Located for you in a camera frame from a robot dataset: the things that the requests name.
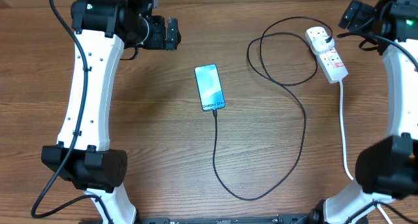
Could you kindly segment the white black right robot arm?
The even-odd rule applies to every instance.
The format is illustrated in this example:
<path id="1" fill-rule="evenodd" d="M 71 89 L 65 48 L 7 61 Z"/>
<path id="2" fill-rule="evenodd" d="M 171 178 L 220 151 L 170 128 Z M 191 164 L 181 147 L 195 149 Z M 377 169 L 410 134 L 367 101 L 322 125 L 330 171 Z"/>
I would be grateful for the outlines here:
<path id="1" fill-rule="evenodd" d="M 362 37 L 383 58 L 387 135 L 359 154 L 354 179 L 303 223 L 367 223 L 375 208 L 417 194 L 417 0 L 353 0 L 338 25 L 346 30 L 339 39 Z"/>

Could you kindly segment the white power strip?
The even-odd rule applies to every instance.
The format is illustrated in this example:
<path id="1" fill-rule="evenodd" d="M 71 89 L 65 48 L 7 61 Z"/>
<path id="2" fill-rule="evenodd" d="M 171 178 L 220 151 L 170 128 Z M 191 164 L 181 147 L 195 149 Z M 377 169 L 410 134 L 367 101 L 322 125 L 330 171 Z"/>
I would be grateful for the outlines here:
<path id="1" fill-rule="evenodd" d="M 327 34 L 323 27 L 311 27 L 306 30 L 305 37 L 310 41 L 319 37 L 328 37 L 329 40 L 332 39 L 331 36 Z M 335 84 L 341 82 L 347 75 L 348 71 L 340 58 L 338 52 L 334 48 L 320 55 L 315 55 L 325 76 L 330 84 Z"/>

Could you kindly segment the blue Galaxy smartphone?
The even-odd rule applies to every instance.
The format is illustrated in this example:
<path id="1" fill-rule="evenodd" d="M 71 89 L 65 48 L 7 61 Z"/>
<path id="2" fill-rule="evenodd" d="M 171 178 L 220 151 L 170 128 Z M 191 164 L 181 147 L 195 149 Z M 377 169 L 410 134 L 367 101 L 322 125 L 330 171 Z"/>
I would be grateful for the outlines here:
<path id="1" fill-rule="evenodd" d="M 217 110 L 226 106 L 216 64 L 195 67 L 195 79 L 203 111 Z"/>

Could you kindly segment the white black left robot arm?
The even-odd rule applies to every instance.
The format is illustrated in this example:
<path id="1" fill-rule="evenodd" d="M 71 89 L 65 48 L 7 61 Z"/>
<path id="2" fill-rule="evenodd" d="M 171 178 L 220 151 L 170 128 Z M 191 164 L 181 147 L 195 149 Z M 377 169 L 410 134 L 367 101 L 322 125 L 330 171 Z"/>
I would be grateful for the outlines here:
<path id="1" fill-rule="evenodd" d="M 110 148 L 109 115 L 115 74 L 123 51 L 175 50 L 181 41 L 176 18 L 153 15 L 157 0 L 76 0 L 71 24 L 74 72 L 65 120 L 56 144 L 41 160 L 92 200 L 101 223 L 139 223 L 123 180 L 127 153 Z"/>

